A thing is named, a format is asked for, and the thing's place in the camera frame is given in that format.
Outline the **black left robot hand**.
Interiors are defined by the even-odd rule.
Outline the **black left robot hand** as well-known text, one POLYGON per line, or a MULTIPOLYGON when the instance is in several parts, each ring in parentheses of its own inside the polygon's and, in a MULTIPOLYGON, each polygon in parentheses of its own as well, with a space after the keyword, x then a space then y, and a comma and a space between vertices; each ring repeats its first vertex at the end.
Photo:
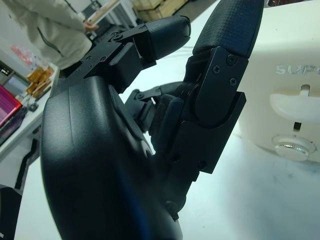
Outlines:
POLYGON ((100 42, 46 102, 43 186, 63 240, 181 240, 179 211, 211 174, 246 103, 238 86, 264 1, 222 0, 188 58, 183 81, 122 94, 142 70, 191 37, 170 16, 100 42))

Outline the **person's right hand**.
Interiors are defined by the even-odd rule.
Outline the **person's right hand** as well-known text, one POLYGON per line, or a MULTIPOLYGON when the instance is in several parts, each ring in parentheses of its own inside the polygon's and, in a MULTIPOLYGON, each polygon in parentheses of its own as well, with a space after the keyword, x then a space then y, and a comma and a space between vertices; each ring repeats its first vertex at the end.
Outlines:
POLYGON ((99 28, 98 25, 94 25, 90 21, 87 21, 87 20, 85 20, 83 23, 84 23, 85 33, 94 32, 99 28))

